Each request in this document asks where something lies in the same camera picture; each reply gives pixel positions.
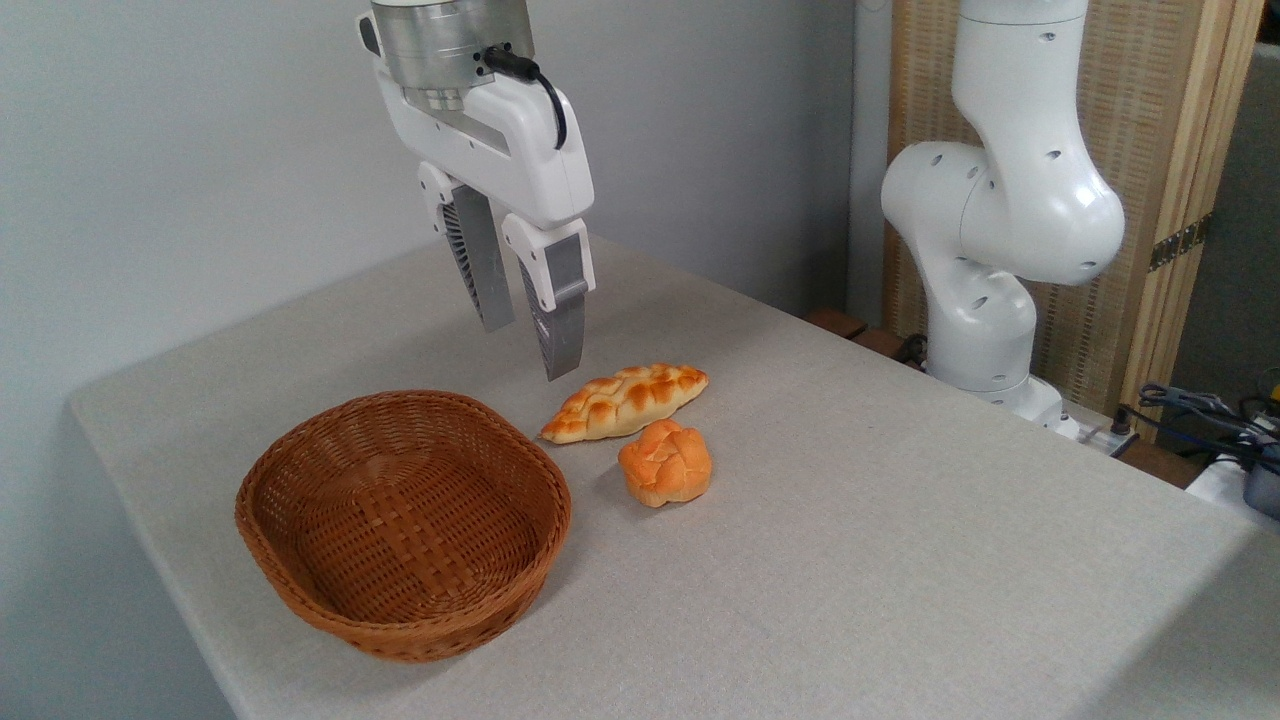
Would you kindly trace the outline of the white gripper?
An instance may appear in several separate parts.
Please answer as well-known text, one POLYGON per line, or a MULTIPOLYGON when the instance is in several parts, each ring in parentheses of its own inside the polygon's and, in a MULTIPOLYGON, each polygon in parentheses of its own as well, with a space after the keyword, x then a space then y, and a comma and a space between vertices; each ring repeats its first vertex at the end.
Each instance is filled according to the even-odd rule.
POLYGON ((558 149, 556 114, 540 85, 498 76, 463 95, 461 110, 438 111, 428 110, 419 92, 399 87, 384 61, 374 69, 396 133, 424 160, 419 182, 433 225, 452 251, 484 331, 515 320, 492 199, 520 215, 508 214, 502 231, 520 263, 547 379, 579 368, 585 299, 596 288, 579 218, 595 193, 568 99, 561 99, 567 136, 558 149))

